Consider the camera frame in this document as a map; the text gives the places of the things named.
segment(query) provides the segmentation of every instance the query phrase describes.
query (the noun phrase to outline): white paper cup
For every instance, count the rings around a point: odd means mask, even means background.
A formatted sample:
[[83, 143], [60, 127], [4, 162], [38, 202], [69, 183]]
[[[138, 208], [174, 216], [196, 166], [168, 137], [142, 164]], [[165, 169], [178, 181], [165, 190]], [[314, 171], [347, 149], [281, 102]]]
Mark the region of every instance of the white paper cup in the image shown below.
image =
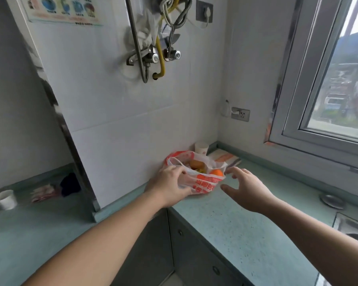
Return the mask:
[[207, 155], [207, 151], [208, 151], [208, 148], [210, 146], [202, 141], [198, 142], [195, 144], [195, 152], [197, 154], [203, 154], [203, 155]]
[[17, 201], [11, 189], [0, 193], [0, 208], [3, 210], [11, 210], [15, 206], [17, 206]]

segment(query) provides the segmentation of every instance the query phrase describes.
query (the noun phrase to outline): red and white plastic bag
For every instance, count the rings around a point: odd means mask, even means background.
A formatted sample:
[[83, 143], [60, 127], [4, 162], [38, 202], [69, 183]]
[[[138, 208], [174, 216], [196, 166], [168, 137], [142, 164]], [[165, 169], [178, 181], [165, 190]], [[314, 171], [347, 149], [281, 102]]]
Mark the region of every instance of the red and white plastic bag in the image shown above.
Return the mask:
[[[199, 173], [189, 166], [191, 160], [198, 160], [203, 162], [206, 167], [206, 173]], [[181, 174], [178, 179], [179, 186], [189, 186], [192, 188], [193, 194], [206, 194], [212, 192], [216, 185], [225, 179], [224, 172], [227, 168], [225, 162], [215, 162], [208, 156], [197, 154], [193, 151], [177, 151], [166, 157], [164, 161], [165, 166], [184, 166], [186, 168], [186, 175]], [[212, 170], [219, 169], [223, 176], [211, 175]]]

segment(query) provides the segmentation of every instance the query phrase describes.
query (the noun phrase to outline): cabinet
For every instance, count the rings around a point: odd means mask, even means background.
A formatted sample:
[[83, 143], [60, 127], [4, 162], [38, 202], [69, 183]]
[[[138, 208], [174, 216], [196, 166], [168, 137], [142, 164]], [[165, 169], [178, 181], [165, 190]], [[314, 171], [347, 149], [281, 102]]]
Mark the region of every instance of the cabinet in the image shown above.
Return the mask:
[[140, 234], [111, 286], [157, 286], [174, 270], [167, 210]]
[[169, 211], [175, 272], [186, 286], [242, 286], [221, 260]]

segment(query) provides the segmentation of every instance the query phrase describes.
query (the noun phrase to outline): electrical outlet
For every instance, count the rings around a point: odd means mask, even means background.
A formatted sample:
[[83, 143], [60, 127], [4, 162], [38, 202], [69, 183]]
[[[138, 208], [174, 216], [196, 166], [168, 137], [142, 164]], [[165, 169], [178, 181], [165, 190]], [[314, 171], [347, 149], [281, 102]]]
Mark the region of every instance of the electrical outlet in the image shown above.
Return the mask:
[[211, 10], [211, 16], [208, 20], [209, 23], [212, 23], [213, 21], [213, 4], [206, 3], [200, 0], [196, 0], [196, 21], [200, 22], [207, 22], [207, 18], [205, 17], [204, 13], [207, 8], [210, 8]]
[[249, 116], [250, 116], [250, 110], [242, 109], [242, 108], [238, 108], [238, 107], [232, 108], [231, 118], [233, 118], [233, 119], [248, 122]]

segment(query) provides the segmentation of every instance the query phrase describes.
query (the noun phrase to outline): poster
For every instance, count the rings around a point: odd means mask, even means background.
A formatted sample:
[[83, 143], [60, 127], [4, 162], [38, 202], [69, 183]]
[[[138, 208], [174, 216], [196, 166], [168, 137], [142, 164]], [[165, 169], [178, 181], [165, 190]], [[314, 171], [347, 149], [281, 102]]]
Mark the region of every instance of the poster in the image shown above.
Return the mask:
[[101, 25], [95, 0], [21, 0], [29, 21]]

